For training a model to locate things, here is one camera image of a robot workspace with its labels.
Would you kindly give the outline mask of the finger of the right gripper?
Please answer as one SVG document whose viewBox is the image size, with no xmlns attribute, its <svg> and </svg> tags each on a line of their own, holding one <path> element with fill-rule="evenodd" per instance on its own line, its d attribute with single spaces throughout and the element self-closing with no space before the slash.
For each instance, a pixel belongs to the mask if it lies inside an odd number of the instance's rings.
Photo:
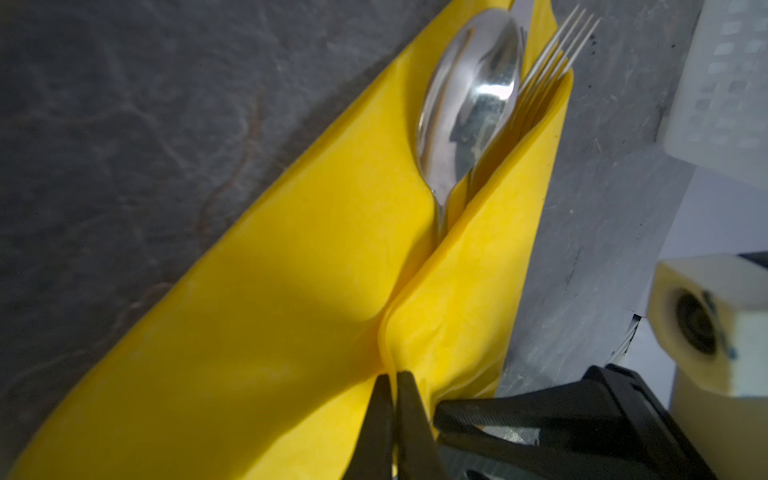
<svg viewBox="0 0 768 480">
<path fill-rule="evenodd" d="M 464 479 L 715 476 L 641 376 L 614 364 L 516 396 L 443 401 L 434 425 Z"/>
</svg>

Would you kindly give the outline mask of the silver spoon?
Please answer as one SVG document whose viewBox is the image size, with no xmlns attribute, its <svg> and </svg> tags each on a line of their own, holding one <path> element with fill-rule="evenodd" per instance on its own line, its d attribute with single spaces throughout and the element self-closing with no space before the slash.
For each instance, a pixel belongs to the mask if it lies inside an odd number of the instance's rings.
<svg viewBox="0 0 768 480">
<path fill-rule="evenodd" d="M 509 9 L 474 15 L 452 38 L 430 79 L 417 132 L 418 168 L 436 207 L 435 239 L 447 208 L 510 119 L 520 93 L 524 40 Z"/>
</svg>

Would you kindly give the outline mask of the yellow paper napkin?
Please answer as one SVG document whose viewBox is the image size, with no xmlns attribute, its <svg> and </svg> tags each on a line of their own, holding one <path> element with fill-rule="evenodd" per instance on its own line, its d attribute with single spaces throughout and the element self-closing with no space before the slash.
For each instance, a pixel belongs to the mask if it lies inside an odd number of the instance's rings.
<svg viewBox="0 0 768 480">
<path fill-rule="evenodd" d="M 434 239 L 416 163 L 453 1 L 48 416 L 13 479 L 338 479 L 376 377 L 491 396 L 574 79 L 505 133 Z"/>
</svg>

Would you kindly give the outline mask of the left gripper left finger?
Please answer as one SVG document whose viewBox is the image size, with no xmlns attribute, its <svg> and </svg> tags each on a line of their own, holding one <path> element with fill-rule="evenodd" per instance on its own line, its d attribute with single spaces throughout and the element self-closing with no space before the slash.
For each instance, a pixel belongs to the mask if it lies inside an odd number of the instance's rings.
<svg viewBox="0 0 768 480">
<path fill-rule="evenodd" d="M 344 480 L 392 479 L 394 414 L 390 379 L 379 375 Z"/>
</svg>

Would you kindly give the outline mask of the silver fork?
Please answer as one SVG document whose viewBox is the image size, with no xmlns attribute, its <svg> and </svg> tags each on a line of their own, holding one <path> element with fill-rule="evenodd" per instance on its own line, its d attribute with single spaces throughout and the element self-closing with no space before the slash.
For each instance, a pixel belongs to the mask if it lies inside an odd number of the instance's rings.
<svg viewBox="0 0 768 480">
<path fill-rule="evenodd" d="M 572 69 L 600 21 L 599 16 L 587 13 L 579 5 L 571 11 L 522 80 L 521 95 L 512 115 L 514 122 L 524 120 L 531 106 L 541 102 L 540 97 Z"/>
</svg>

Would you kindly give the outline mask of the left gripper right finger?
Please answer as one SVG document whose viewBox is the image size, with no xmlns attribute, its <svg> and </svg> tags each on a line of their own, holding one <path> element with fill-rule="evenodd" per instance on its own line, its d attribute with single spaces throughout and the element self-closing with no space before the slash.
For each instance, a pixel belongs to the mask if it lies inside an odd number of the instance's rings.
<svg viewBox="0 0 768 480">
<path fill-rule="evenodd" d="M 415 377 L 397 373 L 395 430 L 398 478 L 405 480 L 448 479 L 432 435 Z"/>
</svg>

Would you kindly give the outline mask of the white perforated plastic basket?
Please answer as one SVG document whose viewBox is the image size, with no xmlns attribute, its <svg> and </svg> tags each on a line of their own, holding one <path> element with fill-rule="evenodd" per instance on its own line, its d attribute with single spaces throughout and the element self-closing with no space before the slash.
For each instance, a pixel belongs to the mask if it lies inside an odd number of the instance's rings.
<svg viewBox="0 0 768 480">
<path fill-rule="evenodd" d="M 658 139 L 671 157 L 767 188 L 767 0 L 703 4 Z"/>
</svg>

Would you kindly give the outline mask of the silver knife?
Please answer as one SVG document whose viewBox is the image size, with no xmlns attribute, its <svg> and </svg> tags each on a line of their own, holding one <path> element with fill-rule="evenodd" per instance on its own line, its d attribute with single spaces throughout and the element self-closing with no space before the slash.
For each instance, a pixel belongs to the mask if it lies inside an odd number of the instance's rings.
<svg viewBox="0 0 768 480">
<path fill-rule="evenodd" d="M 526 32 L 530 30 L 535 3 L 535 0 L 515 0 L 511 5 L 510 14 Z"/>
</svg>

